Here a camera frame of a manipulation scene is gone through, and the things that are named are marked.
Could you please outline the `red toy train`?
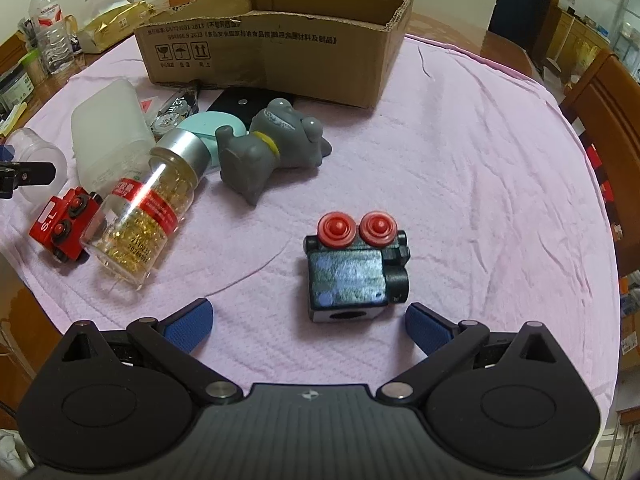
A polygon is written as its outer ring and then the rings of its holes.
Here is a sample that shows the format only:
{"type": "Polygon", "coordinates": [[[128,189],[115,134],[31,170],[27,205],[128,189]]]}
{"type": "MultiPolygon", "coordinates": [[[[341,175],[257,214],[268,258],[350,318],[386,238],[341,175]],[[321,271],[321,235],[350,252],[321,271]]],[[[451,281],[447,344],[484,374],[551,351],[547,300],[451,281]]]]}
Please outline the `red toy train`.
{"type": "Polygon", "coordinates": [[[50,198],[28,234],[59,262],[84,263],[89,254],[81,245],[81,235],[102,202],[96,192],[82,186],[70,188],[62,197],[50,198]]]}

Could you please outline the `translucent white plastic box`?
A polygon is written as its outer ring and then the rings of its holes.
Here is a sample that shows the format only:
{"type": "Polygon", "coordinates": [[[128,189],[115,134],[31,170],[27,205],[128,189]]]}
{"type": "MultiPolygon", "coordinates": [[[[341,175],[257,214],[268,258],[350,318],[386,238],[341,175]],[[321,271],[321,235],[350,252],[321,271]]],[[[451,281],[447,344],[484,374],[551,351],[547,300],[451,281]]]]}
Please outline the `translucent white plastic box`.
{"type": "Polygon", "coordinates": [[[155,144],[137,92],[122,78],[74,109],[72,139],[79,184],[102,196],[155,144]]]}

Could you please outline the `fish oil capsule bottle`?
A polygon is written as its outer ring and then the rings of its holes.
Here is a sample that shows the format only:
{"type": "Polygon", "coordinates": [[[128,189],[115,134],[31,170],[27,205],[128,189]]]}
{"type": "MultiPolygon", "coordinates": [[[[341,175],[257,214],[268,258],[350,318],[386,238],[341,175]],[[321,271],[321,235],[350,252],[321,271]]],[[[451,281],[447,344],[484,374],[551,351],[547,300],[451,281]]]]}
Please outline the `fish oil capsule bottle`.
{"type": "Polygon", "coordinates": [[[191,207],[209,162],[207,146],[194,133],[166,133],[117,179],[82,232],[82,247],[141,287],[191,207]]]}

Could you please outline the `black toy with red wheels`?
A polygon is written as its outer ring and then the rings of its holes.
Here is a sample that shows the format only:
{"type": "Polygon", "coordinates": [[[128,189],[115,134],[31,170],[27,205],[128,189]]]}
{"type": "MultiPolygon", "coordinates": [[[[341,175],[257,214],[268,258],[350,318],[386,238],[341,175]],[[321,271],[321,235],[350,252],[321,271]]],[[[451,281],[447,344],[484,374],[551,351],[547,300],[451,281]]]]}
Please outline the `black toy with red wheels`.
{"type": "Polygon", "coordinates": [[[387,212],[330,211],[304,239],[312,322],[370,320],[409,296],[408,237],[387,212]]]}

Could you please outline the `correction tape dispenser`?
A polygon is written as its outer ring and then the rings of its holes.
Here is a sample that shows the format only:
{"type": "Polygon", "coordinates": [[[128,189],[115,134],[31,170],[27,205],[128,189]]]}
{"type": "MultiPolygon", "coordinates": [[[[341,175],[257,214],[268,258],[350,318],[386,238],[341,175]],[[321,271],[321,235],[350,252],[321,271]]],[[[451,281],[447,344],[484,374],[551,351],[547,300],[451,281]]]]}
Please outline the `correction tape dispenser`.
{"type": "Polygon", "coordinates": [[[196,114],[200,110],[199,94],[200,90],[197,86],[182,88],[175,92],[160,107],[151,122],[150,129],[154,136],[163,136],[177,128],[186,118],[196,114]]]}

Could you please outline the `light blue earbud case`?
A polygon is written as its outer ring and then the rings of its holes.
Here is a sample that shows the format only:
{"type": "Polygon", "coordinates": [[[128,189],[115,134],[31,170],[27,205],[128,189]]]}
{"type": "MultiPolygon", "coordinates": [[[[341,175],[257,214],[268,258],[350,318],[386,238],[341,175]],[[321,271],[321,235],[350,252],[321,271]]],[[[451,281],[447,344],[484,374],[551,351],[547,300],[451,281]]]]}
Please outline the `light blue earbud case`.
{"type": "Polygon", "coordinates": [[[201,112],[193,114],[178,125],[182,130],[198,136],[209,151],[210,162],[207,171],[211,172],[219,167],[216,131],[221,127],[230,127],[234,136],[247,134],[245,125],[234,115],[224,112],[201,112]]]}

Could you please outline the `black square device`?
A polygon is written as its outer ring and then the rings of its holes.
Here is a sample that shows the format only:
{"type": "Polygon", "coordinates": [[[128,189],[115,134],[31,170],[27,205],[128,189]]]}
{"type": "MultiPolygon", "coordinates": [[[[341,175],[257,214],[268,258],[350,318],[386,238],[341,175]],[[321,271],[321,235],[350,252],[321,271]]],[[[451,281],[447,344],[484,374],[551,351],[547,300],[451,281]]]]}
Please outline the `black square device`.
{"type": "Polygon", "coordinates": [[[277,97],[277,92],[268,89],[231,87],[224,89],[207,110],[233,115],[248,128],[253,118],[277,97]]]}

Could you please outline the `pink card case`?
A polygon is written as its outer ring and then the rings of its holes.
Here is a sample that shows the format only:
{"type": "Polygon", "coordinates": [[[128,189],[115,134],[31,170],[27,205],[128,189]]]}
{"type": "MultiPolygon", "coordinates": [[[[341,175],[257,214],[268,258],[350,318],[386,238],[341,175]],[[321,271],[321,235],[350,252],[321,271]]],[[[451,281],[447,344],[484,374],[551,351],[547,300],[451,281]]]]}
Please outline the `pink card case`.
{"type": "Polygon", "coordinates": [[[143,118],[148,125],[154,122],[158,111],[162,107],[162,102],[158,96],[151,96],[150,98],[141,99],[139,101],[143,118]]]}

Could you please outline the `small tin can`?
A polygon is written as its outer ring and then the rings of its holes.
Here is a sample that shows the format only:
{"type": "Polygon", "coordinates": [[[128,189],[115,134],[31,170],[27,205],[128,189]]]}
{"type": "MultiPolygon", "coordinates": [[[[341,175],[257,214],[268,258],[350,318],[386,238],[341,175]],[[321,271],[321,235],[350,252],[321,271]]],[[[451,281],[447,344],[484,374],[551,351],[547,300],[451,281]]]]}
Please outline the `small tin can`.
{"type": "Polygon", "coordinates": [[[0,102],[5,112],[9,113],[15,105],[27,102],[32,92],[34,85],[21,64],[16,64],[1,75],[0,102]]]}

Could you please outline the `green cap container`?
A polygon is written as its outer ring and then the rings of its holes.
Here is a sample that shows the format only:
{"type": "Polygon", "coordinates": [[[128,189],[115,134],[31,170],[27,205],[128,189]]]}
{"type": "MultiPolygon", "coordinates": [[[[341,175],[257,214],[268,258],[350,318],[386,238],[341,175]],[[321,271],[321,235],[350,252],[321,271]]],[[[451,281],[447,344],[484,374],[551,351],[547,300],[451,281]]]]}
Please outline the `green cap container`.
{"type": "Polygon", "coordinates": [[[49,76],[38,50],[28,51],[20,59],[20,63],[35,87],[42,84],[49,76]]]}

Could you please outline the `pink table cloth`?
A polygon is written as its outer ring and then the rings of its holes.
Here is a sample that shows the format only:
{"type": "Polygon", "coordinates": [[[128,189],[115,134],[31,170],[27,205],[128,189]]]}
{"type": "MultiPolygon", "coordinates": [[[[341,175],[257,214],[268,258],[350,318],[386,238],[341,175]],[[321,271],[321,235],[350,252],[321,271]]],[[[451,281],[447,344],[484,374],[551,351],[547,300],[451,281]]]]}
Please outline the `pink table cloth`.
{"type": "Polygon", "coordinates": [[[371,321],[315,323],[303,240],[321,216],[391,214],[407,233],[410,299],[510,332],[544,322],[607,411],[620,349],[610,226],[587,156],[554,97],[515,70],[406,40],[373,110],[297,100],[332,153],[278,171],[256,206],[206,174],[141,287],[96,260],[58,264],[1,205],[1,252],[60,330],[162,318],[195,298],[216,313],[198,357],[255,382],[378,387],[420,360],[402,307],[371,321]]]}

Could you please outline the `gold tissue box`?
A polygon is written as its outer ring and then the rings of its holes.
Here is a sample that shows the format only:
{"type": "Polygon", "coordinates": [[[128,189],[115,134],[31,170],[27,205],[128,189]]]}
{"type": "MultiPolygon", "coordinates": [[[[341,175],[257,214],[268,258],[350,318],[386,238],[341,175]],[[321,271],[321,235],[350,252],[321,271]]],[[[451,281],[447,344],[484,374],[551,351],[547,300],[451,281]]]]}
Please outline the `gold tissue box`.
{"type": "Polygon", "coordinates": [[[85,53],[100,54],[119,44],[155,14],[155,6],[144,1],[119,6],[85,25],[77,38],[85,53]]]}

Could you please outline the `wooden chair right side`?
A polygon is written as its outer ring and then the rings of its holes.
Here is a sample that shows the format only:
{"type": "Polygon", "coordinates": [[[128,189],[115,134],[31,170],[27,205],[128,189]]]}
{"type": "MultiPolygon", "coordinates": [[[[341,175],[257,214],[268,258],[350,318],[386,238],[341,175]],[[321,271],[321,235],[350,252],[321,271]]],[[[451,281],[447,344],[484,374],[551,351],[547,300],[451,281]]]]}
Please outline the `wooden chair right side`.
{"type": "Polygon", "coordinates": [[[615,243],[620,276],[639,269],[639,84],[602,50],[561,103],[568,122],[580,120],[611,183],[622,238],[615,243]]]}

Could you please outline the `wooden cabinet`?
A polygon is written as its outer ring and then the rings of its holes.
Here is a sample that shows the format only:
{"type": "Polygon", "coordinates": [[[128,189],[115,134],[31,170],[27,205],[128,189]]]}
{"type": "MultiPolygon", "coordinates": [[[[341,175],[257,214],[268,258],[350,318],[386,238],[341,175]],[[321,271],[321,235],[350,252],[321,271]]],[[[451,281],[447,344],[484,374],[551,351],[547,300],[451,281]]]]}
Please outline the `wooden cabinet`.
{"type": "Polygon", "coordinates": [[[573,76],[582,76],[601,50],[611,49],[611,43],[581,18],[556,6],[546,19],[538,47],[542,66],[566,84],[573,76]]]}

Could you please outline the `brown cardboard box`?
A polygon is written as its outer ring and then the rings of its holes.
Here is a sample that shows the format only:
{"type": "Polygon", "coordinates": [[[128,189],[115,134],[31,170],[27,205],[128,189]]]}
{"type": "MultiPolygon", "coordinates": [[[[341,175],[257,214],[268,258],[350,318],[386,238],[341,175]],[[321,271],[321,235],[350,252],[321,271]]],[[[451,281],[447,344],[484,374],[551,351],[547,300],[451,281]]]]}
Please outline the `brown cardboard box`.
{"type": "Polygon", "coordinates": [[[134,32],[153,84],[255,87],[372,108],[413,0],[193,0],[134,32]]]}

